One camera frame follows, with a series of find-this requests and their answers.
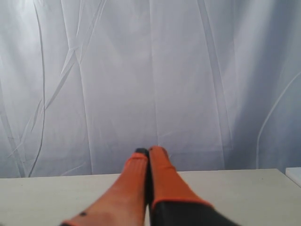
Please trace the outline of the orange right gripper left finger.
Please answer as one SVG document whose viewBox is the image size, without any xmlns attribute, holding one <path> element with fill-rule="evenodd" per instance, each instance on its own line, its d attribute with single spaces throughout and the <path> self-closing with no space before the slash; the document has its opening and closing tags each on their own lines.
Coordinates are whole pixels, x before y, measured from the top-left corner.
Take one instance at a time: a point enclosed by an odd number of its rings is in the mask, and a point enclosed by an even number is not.
<svg viewBox="0 0 301 226">
<path fill-rule="evenodd" d="M 143 226 L 148 204 L 148 150 L 138 148 L 113 185 L 62 226 Z"/>
</svg>

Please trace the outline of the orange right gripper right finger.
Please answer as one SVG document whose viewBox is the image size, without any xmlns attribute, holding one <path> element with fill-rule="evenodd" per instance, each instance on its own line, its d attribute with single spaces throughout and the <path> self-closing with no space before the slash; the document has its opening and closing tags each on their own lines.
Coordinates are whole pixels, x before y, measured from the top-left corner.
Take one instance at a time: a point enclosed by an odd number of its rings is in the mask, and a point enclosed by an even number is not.
<svg viewBox="0 0 301 226">
<path fill-rule="evenodd" d="M 226 219 L 181 178 L 163 147 L 151 147 L 149 157 L 153 185 L 152 226 L 226 225 Z"/>
</svg>

